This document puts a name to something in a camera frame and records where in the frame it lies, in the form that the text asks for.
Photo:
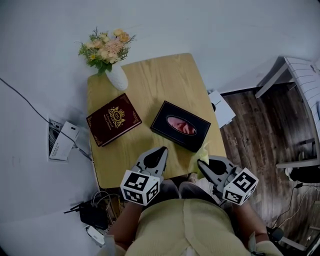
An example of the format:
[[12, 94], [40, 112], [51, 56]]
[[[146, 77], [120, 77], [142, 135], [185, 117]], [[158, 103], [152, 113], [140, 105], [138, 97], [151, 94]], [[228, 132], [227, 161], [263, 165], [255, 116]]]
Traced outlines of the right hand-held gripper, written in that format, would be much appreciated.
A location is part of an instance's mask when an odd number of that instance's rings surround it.
[[197, 166], [204, 177], [216, 185], [216, 196], [241, 206], [253, 194], [259, 179], [249, 169], [235, 167], [226, 157], [210, 155], [208, 158], [208, 163], [198, 159]]

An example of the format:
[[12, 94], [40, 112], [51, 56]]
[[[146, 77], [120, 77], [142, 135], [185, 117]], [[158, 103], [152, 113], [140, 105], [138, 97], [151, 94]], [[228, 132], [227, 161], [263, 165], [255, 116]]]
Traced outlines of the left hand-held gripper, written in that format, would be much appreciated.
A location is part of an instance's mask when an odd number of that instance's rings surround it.
[[126, 170], [120, 189], [125, 200], [147, 206], [159, 193], [164, 180], [169, 150], [155, 147], [142, 153], [131, 170]]

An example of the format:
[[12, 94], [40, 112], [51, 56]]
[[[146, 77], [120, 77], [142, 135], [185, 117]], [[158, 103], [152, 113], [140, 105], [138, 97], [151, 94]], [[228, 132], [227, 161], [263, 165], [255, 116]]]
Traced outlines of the pale yellow cloth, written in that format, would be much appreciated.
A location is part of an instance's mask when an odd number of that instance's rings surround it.
[[189, 166], [188, 166], [188, 172], [189, 173], [195, 173], [196, 178], [198, 180], [204, 178], [205, 176], [202, 174], [200, 168], [198, 167], [198, 160], [201, 160], [205, 162], [206, 164], [209, 164], [209, 153], [207, 150], [207, 145], [210, 143], [210, 141], [205, 142], [201, 148], [191, 157]]

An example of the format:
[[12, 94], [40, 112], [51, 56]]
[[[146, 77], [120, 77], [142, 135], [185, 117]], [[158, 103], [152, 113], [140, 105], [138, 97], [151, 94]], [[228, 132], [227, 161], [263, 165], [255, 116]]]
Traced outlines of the black tissue box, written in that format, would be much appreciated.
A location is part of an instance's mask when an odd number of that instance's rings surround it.
[[210, 122], [164, 101], [150, 129], [195, 153], [202, 147], [210, 126]]

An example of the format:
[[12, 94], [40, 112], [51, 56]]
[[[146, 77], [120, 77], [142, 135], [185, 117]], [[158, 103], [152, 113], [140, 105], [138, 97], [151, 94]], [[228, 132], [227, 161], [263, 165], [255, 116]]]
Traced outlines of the person's right forearm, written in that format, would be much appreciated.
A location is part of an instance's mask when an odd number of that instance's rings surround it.
[[232, 212], [237, 221], [240, 238], [245, 246], [248, 245], [250, 236], [253, 233], [257, 243], [269, 240], [266, 225], [248, 201], [242, 205], [233, 204]]

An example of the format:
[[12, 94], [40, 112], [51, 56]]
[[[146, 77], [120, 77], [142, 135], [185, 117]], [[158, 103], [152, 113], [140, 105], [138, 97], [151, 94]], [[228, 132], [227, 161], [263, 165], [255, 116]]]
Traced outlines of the person's left forearm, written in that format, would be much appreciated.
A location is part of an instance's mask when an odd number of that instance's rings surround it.
[[127, 250], [135, 239], [142, 210], [142, 205], [128, 202], [108, 231], [108, 234], [113, 236], [115, 244], [124, 250]]

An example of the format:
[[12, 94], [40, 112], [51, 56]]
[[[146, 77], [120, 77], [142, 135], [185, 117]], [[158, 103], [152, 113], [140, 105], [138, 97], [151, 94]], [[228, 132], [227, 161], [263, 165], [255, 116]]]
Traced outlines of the white floor box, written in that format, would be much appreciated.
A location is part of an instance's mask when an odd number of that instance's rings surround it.
[[223, 126], [231, 123], [236, 114], [218, 91], [214, 90], [208, 96], [210, 102], [215, 104], [216, 106], [216, 110], [214, 113], [217, 119], [218, 126], [221, 129]]

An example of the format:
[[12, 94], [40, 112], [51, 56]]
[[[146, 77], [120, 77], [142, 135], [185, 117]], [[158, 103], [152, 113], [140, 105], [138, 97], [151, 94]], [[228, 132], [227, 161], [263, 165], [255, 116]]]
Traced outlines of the white wiring box cover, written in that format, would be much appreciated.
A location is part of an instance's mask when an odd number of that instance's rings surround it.
[[62, 124], [62, 129], [55, 141], [53, 150], [50, 154], [50, 161], [67, 163], [68, 156], [74, 147], [80, 133], [80, 128], [66, 121]]

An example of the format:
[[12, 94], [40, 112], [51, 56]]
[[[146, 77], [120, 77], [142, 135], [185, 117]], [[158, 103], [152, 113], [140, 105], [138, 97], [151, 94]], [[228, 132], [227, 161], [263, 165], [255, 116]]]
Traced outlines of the person's legs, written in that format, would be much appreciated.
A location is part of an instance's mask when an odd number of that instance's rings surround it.
[[197, 185], [183, 181], [179, 187], [171, 179], [164, 180], [160, 185], [160, 191], [154, 199], [155, 203], [160, 203], [173, 199], [199, 199], [210, 202], [216, 206], [216, 201]]

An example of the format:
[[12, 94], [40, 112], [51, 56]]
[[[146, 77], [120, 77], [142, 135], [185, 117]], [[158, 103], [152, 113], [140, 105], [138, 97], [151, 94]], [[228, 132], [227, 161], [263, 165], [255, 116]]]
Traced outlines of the maroon book with gold print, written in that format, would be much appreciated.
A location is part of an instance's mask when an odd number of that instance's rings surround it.
[[103, 147], [142, 123], [123, 93], [89, 115], [87, 123], [98, 147]]

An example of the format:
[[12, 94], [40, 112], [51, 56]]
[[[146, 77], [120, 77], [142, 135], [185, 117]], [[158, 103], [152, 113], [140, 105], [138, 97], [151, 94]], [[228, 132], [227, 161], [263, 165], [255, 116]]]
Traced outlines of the person's pale yellow top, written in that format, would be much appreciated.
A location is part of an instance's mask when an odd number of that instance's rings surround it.
[[113, 237], [97, 256], [283, 256], [268, 240], [244, 245], [224, 210], [201, 199], [171, 199], [141, 213], [132, 243]]

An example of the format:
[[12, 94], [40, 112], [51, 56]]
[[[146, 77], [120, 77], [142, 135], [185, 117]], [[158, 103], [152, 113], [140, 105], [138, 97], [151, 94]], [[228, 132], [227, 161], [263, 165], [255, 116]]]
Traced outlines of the black router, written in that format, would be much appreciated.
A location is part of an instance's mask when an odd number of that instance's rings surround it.
[[79, 212], [80, 220], [84, 224], [90, 225], [94, 228], [106, 230], [108, 228], [108, 215], [107, 212], [99, 207], [92, 206], [90, 201], [82, 202], [64, 214]]

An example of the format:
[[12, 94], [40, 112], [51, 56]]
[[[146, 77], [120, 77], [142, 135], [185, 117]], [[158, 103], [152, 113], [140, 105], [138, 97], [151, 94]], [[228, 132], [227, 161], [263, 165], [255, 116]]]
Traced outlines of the black bag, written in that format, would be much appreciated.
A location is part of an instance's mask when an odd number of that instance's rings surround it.
[[285, 168], [285, 174], [290, 181], [298, 181], [307, 184], [320, 183], [320, 165], [305, 167]]

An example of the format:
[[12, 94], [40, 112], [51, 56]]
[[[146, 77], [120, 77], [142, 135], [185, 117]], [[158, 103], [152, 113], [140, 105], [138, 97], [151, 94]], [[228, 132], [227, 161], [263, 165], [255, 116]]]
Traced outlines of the black device with grey tube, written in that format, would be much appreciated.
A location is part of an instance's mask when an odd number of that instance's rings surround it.
[[313, 240], [313, 242], [309, 246], [304, 246], [300, 243], [294, 242], [293, 240], [290, 240], [287, 237], [285, 237], [284, 231], [279, 227], [275, 227], [275, 228], [267, 227], [266, 229], [267, 229], [269, 239], [274, 244], [278, 245], [279, 242], [285, 243], [300, 252], [306, 253], [306, 256], [309, 256], [312, 253], [314, 253], [315, 250], [318, 248], [318, 246], [320, 246], [320, 232], [318, 233], [316, 238]]

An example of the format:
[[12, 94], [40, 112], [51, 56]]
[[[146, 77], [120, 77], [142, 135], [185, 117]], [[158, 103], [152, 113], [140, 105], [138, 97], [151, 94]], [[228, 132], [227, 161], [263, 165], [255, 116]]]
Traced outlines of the white modem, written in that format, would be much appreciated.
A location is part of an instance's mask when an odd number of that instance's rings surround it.
[[87, 234], [94, 240], [94, 242], [100, 246], [103, 247], [105, 245], [105, 237], [104, 235], [99, 232], [96, 228], [94, 228], [91, 225], [87, 225], [85, 227], [85, 230]]

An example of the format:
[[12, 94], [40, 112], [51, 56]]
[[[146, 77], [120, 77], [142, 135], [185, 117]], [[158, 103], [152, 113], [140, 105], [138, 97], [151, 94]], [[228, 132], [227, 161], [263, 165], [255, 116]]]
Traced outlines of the white textured vase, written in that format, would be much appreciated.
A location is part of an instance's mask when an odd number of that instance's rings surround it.
[[128, 78], [119, 63], [112, 65], [111, 71], [105, 71], [107, 78], [111, 84], [119, 91], [124, 91], [128, 88]]

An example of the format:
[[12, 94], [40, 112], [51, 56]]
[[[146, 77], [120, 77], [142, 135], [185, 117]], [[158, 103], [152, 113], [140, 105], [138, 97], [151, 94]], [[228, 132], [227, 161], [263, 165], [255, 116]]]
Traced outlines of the peach and yellow flower bouquet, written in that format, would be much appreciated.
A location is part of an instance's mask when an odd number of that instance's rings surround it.
[[111, 72], [113, 65], [127, 58], [130, 44], [136, 39], [121, 28], [111, 32], [100, 32], [97, 28], [89, 35], [87, 42], [81, 42], [78, 55], [82, 56], [86, 65], [95, 67], [100, 76]]

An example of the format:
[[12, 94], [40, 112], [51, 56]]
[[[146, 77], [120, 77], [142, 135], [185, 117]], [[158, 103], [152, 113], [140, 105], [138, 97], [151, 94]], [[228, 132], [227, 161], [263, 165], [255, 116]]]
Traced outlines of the white desk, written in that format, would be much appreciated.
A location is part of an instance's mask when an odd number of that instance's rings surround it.
[[263, 87], [255, 94], [258, 99], [270, 89], [281, 75], [288, 71], [294, 80], [295, 87], [299, 91], [309, 118], [311, 132], [313, 134], [316, 158], [283, 162], [276, 164], [278, 169], [304, 168], [320, 165], [320, 70], [309, 61], [293, 57], [281, 57], [280, 67], [267, 79]]

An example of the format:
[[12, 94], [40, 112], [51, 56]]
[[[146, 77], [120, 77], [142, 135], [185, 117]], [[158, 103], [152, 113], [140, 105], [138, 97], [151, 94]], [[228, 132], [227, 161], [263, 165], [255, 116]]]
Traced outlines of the open wall wiring box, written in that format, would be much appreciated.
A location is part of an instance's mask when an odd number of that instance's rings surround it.
[[51, 159], [51, 153], [53, 151], [55, 142], [61, 132], [63, 125], [59, 122], [49, 119], [48, 124], [48, 157]]

